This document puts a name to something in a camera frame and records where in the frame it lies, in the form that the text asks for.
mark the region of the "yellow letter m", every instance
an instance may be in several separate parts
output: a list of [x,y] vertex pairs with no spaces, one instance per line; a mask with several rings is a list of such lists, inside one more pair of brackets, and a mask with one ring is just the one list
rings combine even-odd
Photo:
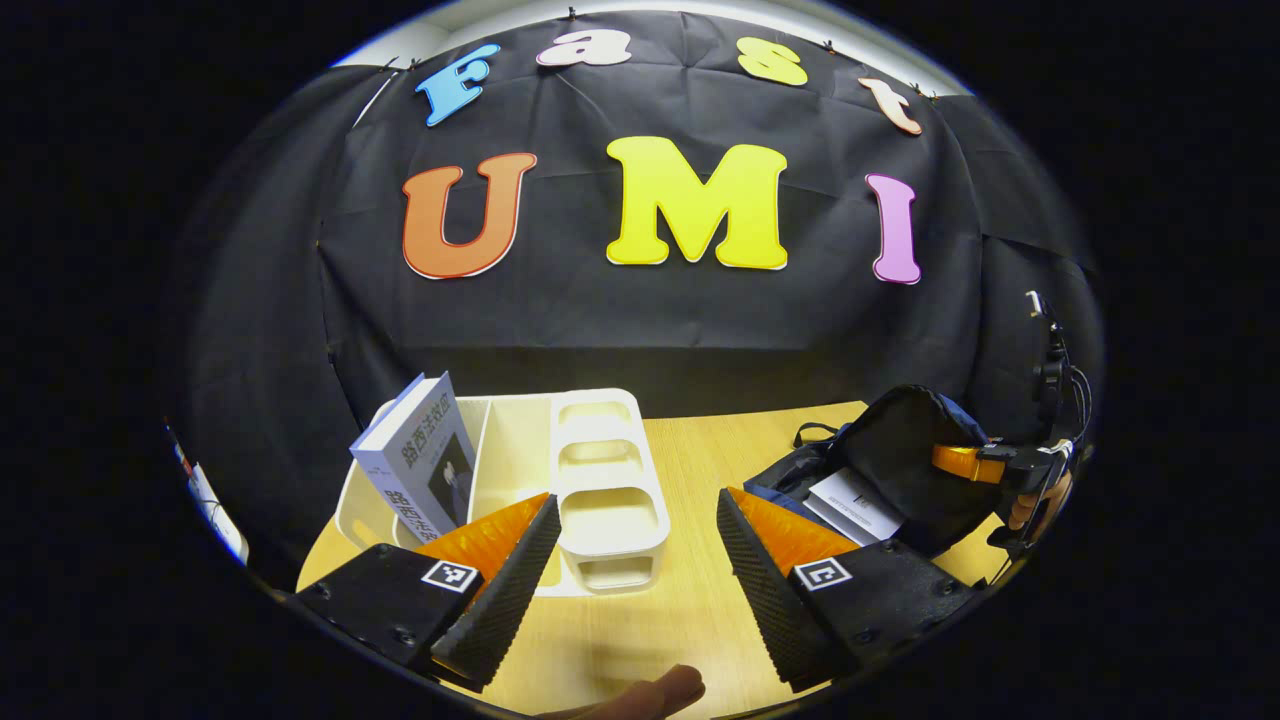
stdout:
[[616,265],[657,265],[669,247],[658,238],[658,211],[690,263],[701,260],[716,228],[728,215],[716,259],[732,268],[781,270],[778,176],[787,159],[759,145],[728,149],[703,184],[666,137],[623,137],[605,149],[622,163],[622,233],[605,256]]

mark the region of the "bag strap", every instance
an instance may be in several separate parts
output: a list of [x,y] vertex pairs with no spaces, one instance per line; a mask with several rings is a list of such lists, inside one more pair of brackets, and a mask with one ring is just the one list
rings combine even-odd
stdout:
[[831,437],[828,437],[827,441],[829,441],[831,438],[836,437],[836,433],[840,432],[838,429],[832,428],[831,425],[826,425],[823,423],[805,423],[805,424],[800,425],[800,429],[796,430],[796,438],[794,441],[791,441],[791,447],[800,447],[801,445],[804,445],[804,441],[800,439],[800,433],[808,430],[809,428],[822,428],[822,429],[827,430],[828,433],[831,433]]

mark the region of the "wooden table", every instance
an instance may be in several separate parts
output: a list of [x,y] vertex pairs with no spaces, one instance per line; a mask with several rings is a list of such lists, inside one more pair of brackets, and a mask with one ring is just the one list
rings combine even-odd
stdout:
[[[675,717],[716,717],[794,700],[778,682],[750,606],[716,529],[717,493],[791,451],[801,423],[838,427],[863,402],[818,407],[645,420],[671,536],[658,582],[649,589],[599,597],[535,597],[502,667],[483,694],[457,692],[517,712],[536,714],[603,701],[676,662],[703,674],[707,694]],[[936,560],[965,583],[988,580],[1005,561],[986,544],[992,515]],[[298,589],[357,555],[330,523],[298,577]]]

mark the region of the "foam letter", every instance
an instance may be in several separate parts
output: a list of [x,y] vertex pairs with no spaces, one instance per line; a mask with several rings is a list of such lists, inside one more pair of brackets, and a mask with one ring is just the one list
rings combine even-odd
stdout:
[[881,256],[872,264],[876,277],[890,283],[920,282],[911,243],[911,201],[915,191],[888,176],[867,176],[881,209]]
[[435,127],[458,108],[480,97],[480,87],[467,87],[466,81],[479,82],[489,77],[489,63],[481,60],[502,50],[497,45],[483,45],[451,63],[440,72],[424,79],[415,92],[425,92],[431,102],[431,114],[426,117],[426,127]]
[[631,58],[631,36],[621,29],[582,29],[557,37],[556,47],[538,54],[539,65],[616,65]]
[[882,79],[863,77],[858,78],[858,82],[863,83],[863,87],[868,87],[872,95],[876,96],[876,104],[881,106],[881,113],[890,119],[899,128],[911,133],[920,135],[924,129],[920,123],[906,117],[902,108],[906,108],[906,97],[893,92],[888,83]]
[[415,273],[433,281],[480,274],[498,264],[516,240],[520,215],[520,186],[525,172],[538,164],[530,152],[498,155],[480,163],[489,178],[484,228],[465,245],[444,240],[444,206],[449,188],[462,177],[462,168],[436,168],[404,182],[408,209],[404,211],[404,261]]
[[781,270],[787,251],[778,243],[778,176],[787,159],[759,145],[728,149],[703,184],[666,137],[623,137],[605,149],[622,163],[622,232],[605,256],[616,265],[657,265],[669,249],[658,238],[658,211],[667,218],[685,259],[707,252],[728,215],[728,232],[716,259],[731,268]]
[[772,79],[785,85],[804,85],[809,82],[808,73],[797,63],[796,55],[786,45],[760,40],[759,37],[742,37],[737,41],[737,49],[742,53],[737,56],[737,63],[742,69],[755,77]]

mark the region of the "human hand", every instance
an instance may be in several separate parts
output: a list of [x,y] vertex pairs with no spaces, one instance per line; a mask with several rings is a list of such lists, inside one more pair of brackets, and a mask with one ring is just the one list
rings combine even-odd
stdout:
[[[1057,515],[1057,510],[1062,506],[1062,501],[1066,500],[1066,495],[1071,491],[1071,473],[1068,470],[1057,484],[1052,488],[1044,491],[1044,502],[1048,505],[1044,507],[1044,519],[1041,520],[1039,527],[1037,527],[1030,536],[1027,538],[1032,542],[1039,539],[1041,533],[1048,527],[1050,521]],[[1009,529],[1020,530],[1028,520],[1032,519],[1032,514],[1036,512],[1036,500],[1039,498],[1039,492],[1033,492],[1029,495],[1020,495],[1018,500],[1014,501],[1014,509],[1009,514]]]
[[572,710],[544,712],[543,720],[662,720],[701,700],[703,675],[689,665],[676,665],[654,682],[632,683],[613,700]]

